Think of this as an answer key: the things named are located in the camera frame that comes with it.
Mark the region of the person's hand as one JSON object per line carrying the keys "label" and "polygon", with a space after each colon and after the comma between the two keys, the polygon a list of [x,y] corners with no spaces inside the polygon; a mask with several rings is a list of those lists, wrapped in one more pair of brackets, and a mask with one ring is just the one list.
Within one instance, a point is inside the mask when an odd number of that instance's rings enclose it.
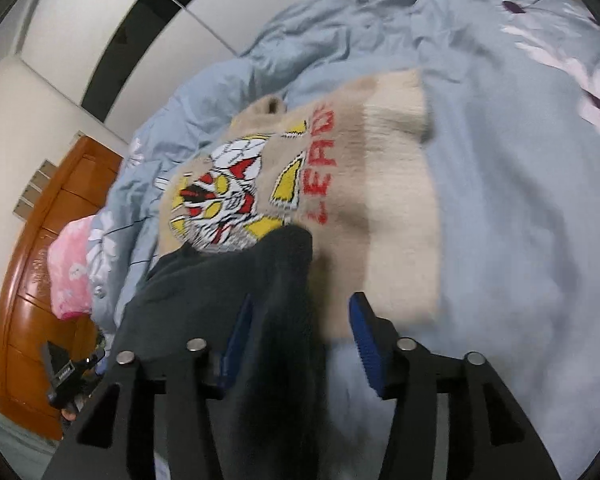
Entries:
{"label": "person's hand", "polygon": [[60,410],[60,414],[67,422],[74,422],[79,411],[73,404],[69,404]]}

